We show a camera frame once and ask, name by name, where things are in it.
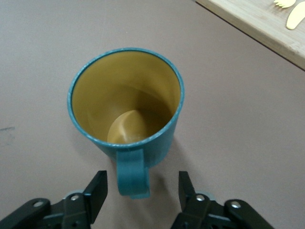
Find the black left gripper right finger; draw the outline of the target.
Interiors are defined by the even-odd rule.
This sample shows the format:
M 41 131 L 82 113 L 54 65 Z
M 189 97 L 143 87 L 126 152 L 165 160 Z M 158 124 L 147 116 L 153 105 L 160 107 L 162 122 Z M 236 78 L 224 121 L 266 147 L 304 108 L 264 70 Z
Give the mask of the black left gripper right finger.
M 197 193 L 188 172 L 180 171 L 178 193 L 181 212 L 172 229 L 272 229 L 252 206 L 240 199 L 220 205 L 204 193 Z

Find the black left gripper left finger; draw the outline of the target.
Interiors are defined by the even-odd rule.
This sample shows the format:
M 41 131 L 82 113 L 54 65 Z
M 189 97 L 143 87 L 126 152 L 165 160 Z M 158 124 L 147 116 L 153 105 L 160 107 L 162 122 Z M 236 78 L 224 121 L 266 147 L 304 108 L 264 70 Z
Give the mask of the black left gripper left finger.
M 90 229 L 108 194 L 107 171 L 98 171 L 83 191 L 60 202 L 46 198 L 27 201 L 0 221 L 2 229 Z

